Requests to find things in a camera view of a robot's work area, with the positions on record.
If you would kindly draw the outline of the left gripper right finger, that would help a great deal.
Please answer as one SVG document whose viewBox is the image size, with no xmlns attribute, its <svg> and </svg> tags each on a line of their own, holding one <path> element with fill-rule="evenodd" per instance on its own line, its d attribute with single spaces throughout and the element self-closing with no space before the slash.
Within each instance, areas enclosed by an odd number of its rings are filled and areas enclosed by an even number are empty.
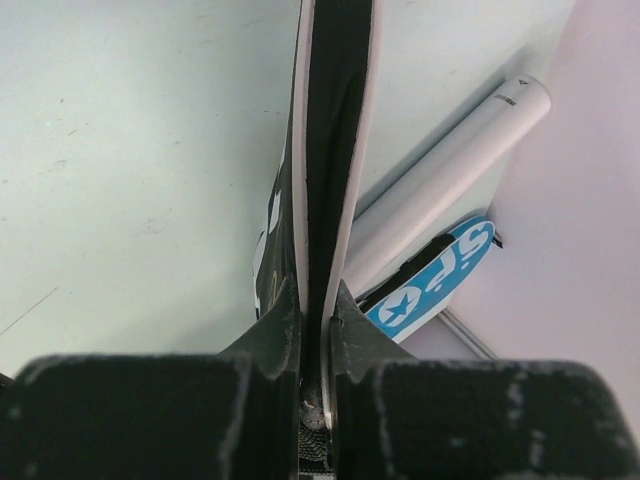
<svg viewBox="0 0 640 480">
<path fill-rule="evenodd" d="M 575 362 L 419 360 L 346 287 L 330 324 L 340 479 L 635 479 L 602 378 Z"/>
</svg>

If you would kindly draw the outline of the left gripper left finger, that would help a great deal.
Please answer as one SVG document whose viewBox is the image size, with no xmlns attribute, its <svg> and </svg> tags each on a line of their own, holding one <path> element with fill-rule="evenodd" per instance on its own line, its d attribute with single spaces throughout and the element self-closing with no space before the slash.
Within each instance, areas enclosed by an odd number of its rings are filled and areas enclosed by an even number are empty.
<svg viewBox="0 0 640 480">
<path fill-rule="evenodd" d="M 294 479 L 300 350 L 284 285 L 217 354 L 38 358 L 1 397 L 1 475 Z"/>
</svg>

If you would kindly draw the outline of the blue racket bag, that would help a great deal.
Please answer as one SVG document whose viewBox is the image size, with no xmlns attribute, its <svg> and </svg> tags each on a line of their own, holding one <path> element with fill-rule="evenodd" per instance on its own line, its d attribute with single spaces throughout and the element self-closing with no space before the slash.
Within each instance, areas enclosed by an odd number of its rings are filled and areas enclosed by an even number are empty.
<svg viewBox="0 0 640 480">
<path fill-rule="evenodd" d="M 471 217 L 433 238 L 415 256 L 363 297 L 361 311 L 399 344 L 440 313 L 454 291 L 495 243 L 495 225 Z"/>
</svg>

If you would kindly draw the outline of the black racket bag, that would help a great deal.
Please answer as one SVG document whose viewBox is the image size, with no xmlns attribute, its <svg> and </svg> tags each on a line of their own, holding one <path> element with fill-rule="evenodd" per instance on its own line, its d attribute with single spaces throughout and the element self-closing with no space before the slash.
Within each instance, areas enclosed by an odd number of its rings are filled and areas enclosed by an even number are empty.
<svg viewBox="0 0 640 480">
<path fill-rule="evenodd" d="M 258 357 L 279 382 L 277 477 L 327 470 L 328 324 L 371 119 L 373 1 L 300 5 L 287 129 L 255 255 Z"/>
</svg>

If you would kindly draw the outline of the white shuttlecock tube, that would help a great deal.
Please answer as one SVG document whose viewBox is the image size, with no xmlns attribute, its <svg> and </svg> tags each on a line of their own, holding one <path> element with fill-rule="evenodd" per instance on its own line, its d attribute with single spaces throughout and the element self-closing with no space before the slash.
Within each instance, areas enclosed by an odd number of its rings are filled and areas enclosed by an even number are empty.
<svg viewBox="0 0 640 480">
<path fill-rule="evenodd" d="M 426 242 L 424 233 L 551 109 L 542 83 L 505 81 L 354 221 L 343 279 L 360 297 Z"/>
</svg>

